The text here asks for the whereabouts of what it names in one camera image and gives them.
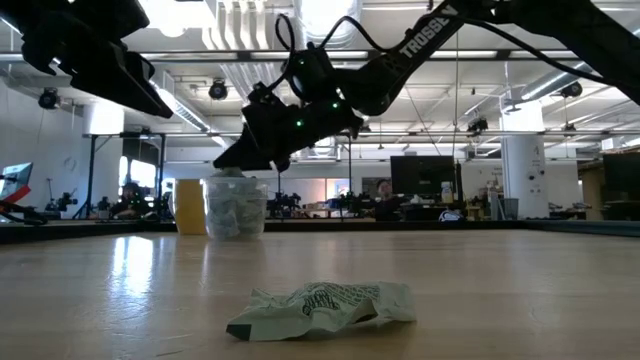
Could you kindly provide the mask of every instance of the wooden table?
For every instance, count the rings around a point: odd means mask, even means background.
[[[398,281],[415,324],[225,334],[252,287]],[[640,358],[640,242],[530,231],[175,234],[0,247],[0,359]]]

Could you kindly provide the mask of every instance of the ceiling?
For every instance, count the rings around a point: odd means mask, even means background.
[[[603,8],[609,16],[614,18],[628,29],[640,28],[640,0],[604,1],[596,0],[594,3]],[[423,13],[417,7],[424,6],[424,1],[370,1],[363,3],[362,25],[370,35],[383,47],[390,47],[398,43],[404,37],[404,31],[413,26],[415,21]],[[282,47],[273,39],[274,14],[285,12],[293,15],[293,3],[286,0],[268,0],[267,6],[267,40],[270,48],[282,50]],[[538,49],[564,49],[558,41],[542,36],[532,35],[516,26],[501,26],[501,28],[521,40]],[[16,51],[19,49],[20,40],[13,37],[11,48],[11,31],[0,24],[0,51]],[[124,39],[130,49],[139,52],[158,51],[206,51],[207,47],[202,41],[200,29],[188,29],[179,37],[169,38],[155,28],[140,30]],[[442,49],[515,49],[515,46],[498,36],[483,29],[465,25],[457,37],[450,39]],[[349,49],[366,50],[370,46],[357,35]],[[350,66],[357,67],[362,63],[352,62]],[[567,62],[567,65],[576,65],[577,62]],[[8,77],[6,66],[3,76]],[[232,81],[227,81],[229,96],[224,101],[214,101],[208,96],[208,89],[215,78],[225,78],[220,63],[168,63],[157,64],[156,69],[167,74],[175,80],[175,95],[183,99],[187,105],[197,113],[205,117],[205,121],[212,129],[219,131],[240,131],[242,121],[240,111],[243,100],[237,91],[233,89]],[[411,76],[400,96],[391,108],[382,116],[372,117],[368,120],[372,130],[377,131],[420,131],[420,130],[453,130],[453,122],[458,120],[458,128],[466,130],[466,124],[473,117],[465,117],[463,114],[473,108],[487,97],[497,99],[507,86],[526,85],[532,81],[553,71],[553,69],[539,61],[451,61],[426,62]],[[28,65],[14,64],[10,72],[11,84],[21,91],[38,94],[42,87],[51,84],[51,80],[31,69]],[[77,90],[64,86],[64,78],[56,80],[60,88],[60,94],[66,101],[73,100],[82,104],[94,101],[93,97]],[[617,89],[606,88],[604,85],[590,81],[581,81],[584,87],[582,97],[567,99],[565,102],[560,97],[547,96],[540,101],[543,104],[545,128],[557,128],[565,121],[579,120],[591,114],[602,112],[603,109],[628,101],[628,98]],[[285,102],[296,103],[297,99],[291,94],[287,86],[281,86],[280,93]],[[487,117],[491,129],[499,129],[500,112],[497,100],[489,101],[494,106],[483,106],[482,115]],[[628,104],[620,111],[610,116],[601,116],[596,120],[581,123],[576,120],[578,129],[617,129],[624,126],[625,129],[640,129],[640,122],[631,123],[634,119],[640,121],[640,110],[635,104]],[[184,131],[193,132],[195,129],[179,118],[169,120],[150,117],[135,111],[128,111],[127,122],[150,125],[157,131]],[[593,144],[598,137],[582,138],[580,141],[585,146]],[[442,142],[451,139],[439,139]],[[379,138],[365,137],[360,142],[378,142]],[[385,142],[406,141],[398,137],[384,137]],[[432,141],[428,137],[421,137],[415,141]],[[181,139],[174,141],[174,146],[202,146],[202,139],[188,141]]]

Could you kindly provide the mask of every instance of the crumpled wrapper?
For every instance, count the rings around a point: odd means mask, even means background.
[[[241,340],[274,341],[312,329],[336,332],[373,318],[416,321],[409,287],[387,282],[320,282],[306,284],[290,296],[254,289],[249,306],[229,322],[227,332]]]
[[[204,186],[206,226],[211,237],[254,237],[264,231],[267,186],[261,180],[245,178],[240,169],[232,168],[205,179]]]

